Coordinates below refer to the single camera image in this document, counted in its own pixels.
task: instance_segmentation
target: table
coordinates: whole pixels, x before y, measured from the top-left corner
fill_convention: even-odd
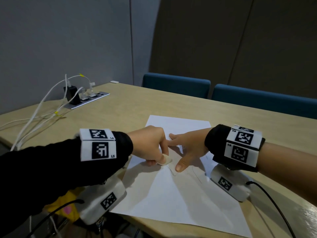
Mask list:
[[[64,118],[54,118],[23,145],[46,145],[72,138],[79,128],[110,128],[129,132],[145,126],[149,115],[208,120],[214,127],[219,123],[261,130],[268,142],[317,155],[317,120],[291,116],[261,109],[243,107],[213,100],[167,93],[126,84],[108,83],[94,88],[110,93],[90,104],[72,111],[63,109]],[[44,103],[40,115],[53,111],[60,100]],[[36,105],[0,116],[0,125],[29,118]],[[12,145],[23,124],[17,122],[0,130],[0,141]],[[273,180],[246,172],[262,183],[276,201],[297,237],[317,236],[317,208]],[[248,226],[255,238],[290,237],[286,225],[268,198],[261,192],[240,203]],[[124,216],[153,237],[238,237],[207,228],[166,223],[162,221]]]

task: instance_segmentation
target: hand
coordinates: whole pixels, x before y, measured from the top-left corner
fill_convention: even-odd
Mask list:
[[[163,128],[152,125],[127,133],[133,143],[132,154],[145,159],[148,165],[164,164],[168,155],[167,140]]]
[[[211,129],[205,128],[180,135],[170,134],[172,140],[167,140],[168,146],[182,145],[186,149],[185,156],[179,160],[175,167],[177,172],[182,172],[193,160],[199,159],[208,153],[205,138]]]

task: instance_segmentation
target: teal chair backrest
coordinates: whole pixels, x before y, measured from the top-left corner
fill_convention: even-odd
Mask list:
[[[212,100],[317,119],[317,99],[217,84]]]
[[[207,98],[210,81],[205,79],[147,73],[143,76],[142,87],[198,98]]]

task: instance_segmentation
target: wrist strap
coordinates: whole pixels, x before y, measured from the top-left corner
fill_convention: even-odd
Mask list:
[[[206,136],[205,146],[214,154],[213,160],[217,163],[232,170],[257,172],[257,157],[264,142],[259,131],[219,124]]]
[[[116,139],[109,129],[81,128],[81,161],[117,158]]]

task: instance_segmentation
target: black charger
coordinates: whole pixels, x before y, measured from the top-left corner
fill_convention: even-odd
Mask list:
[[[80,101],[80,97],[79,97],[79,94],[76,94],[77,92],[77,88],[75,86],[68,86],[67,87],[67,92],[66,92],[66,98],[67,100],[71,100],[73,98],[73,100],[71,100],[69,103],[72,104],[72,105],[77,105],[77,104],[80,104],[81,101]]]

